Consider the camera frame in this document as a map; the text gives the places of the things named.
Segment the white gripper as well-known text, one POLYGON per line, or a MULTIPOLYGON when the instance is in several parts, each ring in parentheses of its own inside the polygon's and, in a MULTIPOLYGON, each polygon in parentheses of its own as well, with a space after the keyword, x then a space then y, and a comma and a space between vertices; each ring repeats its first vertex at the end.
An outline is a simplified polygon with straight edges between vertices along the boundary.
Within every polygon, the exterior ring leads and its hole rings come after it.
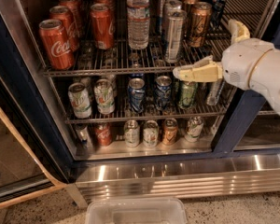
POLYGON ((274 45, 249 38, 248 28, 234 19, 229 20, 228 30, 232 45, 223 51, 221 62, 215 62, 213 56, 206 56, 195 64, 176 67, 173 70, 174 77, 181 81, 200 83, 215 82, 224 77, 229 84, 248 90, 253 69, 267 52, 274 49, 274 45))

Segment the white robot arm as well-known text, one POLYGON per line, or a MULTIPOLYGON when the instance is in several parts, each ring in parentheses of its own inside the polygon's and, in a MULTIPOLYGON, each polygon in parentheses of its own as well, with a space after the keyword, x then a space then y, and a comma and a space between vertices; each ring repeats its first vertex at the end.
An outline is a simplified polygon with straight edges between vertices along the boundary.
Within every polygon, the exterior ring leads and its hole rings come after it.
POLYGON ((207 56, 194 65, 173 70, 175 78, 187 82, 215 82, 222 78, 243 91, 261 94, 280 116, 280 49, 273 43, 251 38, 240 21, 229 20, 231 45, 220 62, 207 56))

